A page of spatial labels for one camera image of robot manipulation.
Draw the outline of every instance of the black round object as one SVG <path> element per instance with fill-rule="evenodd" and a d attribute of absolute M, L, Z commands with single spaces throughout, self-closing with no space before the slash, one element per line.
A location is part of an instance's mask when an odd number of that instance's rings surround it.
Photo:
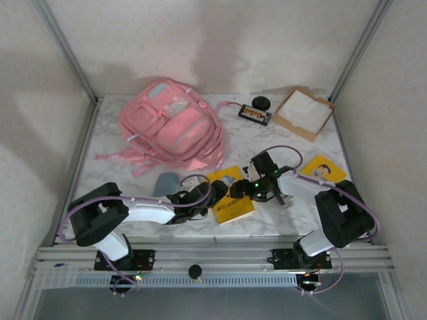
<path fill-rule="evenodd" d="M 201 276 L 201 267 L 199 265 L 192 265 L 189 269 L 188 269 L 188 275 L 190 278 L 192 278 L 193 280 L 197 280 L 200 278 Z"/>
<path fill-rule="evenodd" d="M 270 108 L 270 105 L 270 100 L 266 97 L 259 96 L 252 100 L 252 107 L 261 111 L 267 111 Z"/>

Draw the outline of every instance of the marble table surface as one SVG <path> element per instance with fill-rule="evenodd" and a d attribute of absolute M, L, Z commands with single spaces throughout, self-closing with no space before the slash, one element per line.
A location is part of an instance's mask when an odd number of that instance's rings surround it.
<path fill-rule="evenodd" d="M 220 101 L 236 101 L 251 103 L 256 95 L 203 95 L 214 109 Z M 176 172 L 180 178 L 196 171 L 172 169 L 158 165 L 155 169 L 134 178 L 131 175 L 131 165 L 112 160 L 95 160 L 97 154 L 110 154 L 123 151 L 127 145 L 120 135 L 119 114 L 123 106 L 132 99 L 131 95 L 107 95 L 103 99 L 97 123 L 91 139 L 91 144 L 85 160 L 83 172 L 76 192 L 80 197 L 98 186 L 113 181 L 119 185 L 124 195 L 151 196 L 155 182 L 160 173 Z M 269 112 L 274 112 L 285 95 L 266 95 L 272 102 Z M 314 143 L 295 135 L 291 131 L 270 121 L 267 127 L 258 125 L 237 116 L 239 107 L 222 107 L 218 117 L 226 132 L 226 156 L 223 169 L 238 165 L 243 167 L 246 161 L 272 145 L 291 145 L 299 149 L 304 156 L 304 163 L 309 162 L 318 154 L 329 157 L 348 172 L 346 162 L 336 128 L 332 118 L 328 121 Z M 291 150 L 274 149 L 269 151 L 272 159 L 279 167 L 295 165 L 298 156 Z M 320 227 L 320 220 L 315 208 L 307 208 L 297 212 L 293 207 L 283 209 L 272 199 L 267 203 L 254 203 L 256 211 L 249 217 L 238 221 L 218 225 L 212 213 L 202 221 L 188 221 L 181 225 L 159 225 L 152 222 L 123 223 L 116 231 L 129 237 L 155 236 L 262 236 L 262 235 L 305 235 Z M 70 227 L 65 230 L 66 236 L 72 236 Z"/>

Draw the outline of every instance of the white paper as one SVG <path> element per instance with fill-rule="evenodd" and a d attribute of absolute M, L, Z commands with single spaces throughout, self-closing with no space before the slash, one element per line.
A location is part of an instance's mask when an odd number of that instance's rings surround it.
<path fill-rule="evenodd" d="M 331 112 L 325 103 L 314 101 L 297 90 L 279 109 L 278 115 L 295 127 L 317 133 Z"/>

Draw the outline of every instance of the open box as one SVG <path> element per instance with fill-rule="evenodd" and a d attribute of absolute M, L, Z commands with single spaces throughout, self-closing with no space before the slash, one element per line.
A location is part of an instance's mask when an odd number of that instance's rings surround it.
<path fill-rule="evenodd" d="M 314 133 L 311 132 L 307 129 L 301 128 L 301 127 L 296 127 L 292 124 L 291 121 L 283 118 L 282 116 L 278 115 L 278 111 L 280 110 L 280 108 L 282 108 L 284 106 L 284 104 L 286 103 L 286 101 L 291 97 L 291 95 L 294 94 L 295 91 L 299 91 L 300 93 L 303 93 L 304 95 L 308 96 L 310 99 L 313 99 L 314 101 L 320 102 L 320 103 L 324 103 L 326 105 L 328 105 L 329 109 L 331 109 L 331 113 L 329 114 L 329 116 L 326 118 L 326 120 L 324 121 L 324 123 L 322 124 L 322 126 L 320 127 L 319 131 Z M 282 103 L 280 103 L 280 106 L 278 107 L 278 109 L 276 110 L 276 112 L 273 115 L 273 121 L 278 123 L 279 125 L 281 125 L 282 127 L 285 127 L 286 129 L 292 131 L 293 133 L 296 133 L 297 135 L 300 135 L 301 137 L 303 137 L 304 139 L 307 139 L 308 141 L 314 142 L 314 140 L 316 140 L 316 137 L 318 136 L 318 134 L 320 133 L 320 131 L 324 128 L 325 124 L 328 122 L 329 118 L 332 115 L 332 112 L 334 112 L 335 110 L 335 105 L 324 99 L 324 98 L 320 98 L 320 97 L 314 97 L 314 94 L 304 88 L 304 87 L 295 87 L 287 96 L 286 98 L 282 101 Z"/>

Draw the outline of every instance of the small yellow booklet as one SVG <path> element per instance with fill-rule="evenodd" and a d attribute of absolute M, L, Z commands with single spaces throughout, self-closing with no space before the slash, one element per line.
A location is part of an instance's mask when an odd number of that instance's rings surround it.
<path fill-rule="evenodd" d="M 347 173 L 323 155 L 311 160 L 301 173 L 318 180 L 332 182 L 341 182 L 347 177 Z"/>
<path fill-rule="evenodd" d="M 234 182 L 243 179 L 238 166 L 210 173 L 207 177 L 210 181 L 221 180 L 229 188 Z M 213 208 L 216 221 L 220 225 L 246 217 L 254 212 L 254 210 L 255 207 L 251 199 L 248 197 L 244 197 L 243 199 L 230 198 L 230 190 Z"/>

